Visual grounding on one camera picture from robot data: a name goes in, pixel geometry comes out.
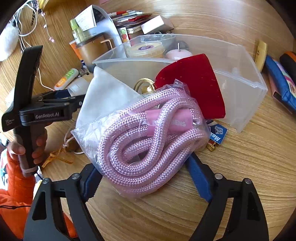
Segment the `person's left hand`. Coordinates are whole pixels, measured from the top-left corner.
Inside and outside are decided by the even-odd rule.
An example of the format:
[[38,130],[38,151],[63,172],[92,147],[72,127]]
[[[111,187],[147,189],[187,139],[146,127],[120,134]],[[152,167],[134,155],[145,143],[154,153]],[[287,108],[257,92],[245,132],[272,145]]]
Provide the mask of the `person's left hand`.
[[[32,153],[32,158],[34,159],[34,164],[40,164],[44,161],[45,156],[45,146],[47,142],[47,130],[44,128],[42,134],[36,139],[37,148]],[[11,142],[8,144],[9,156],[14,160],[23,164],[25,162],[26,149],[18,144],[17,142]]]

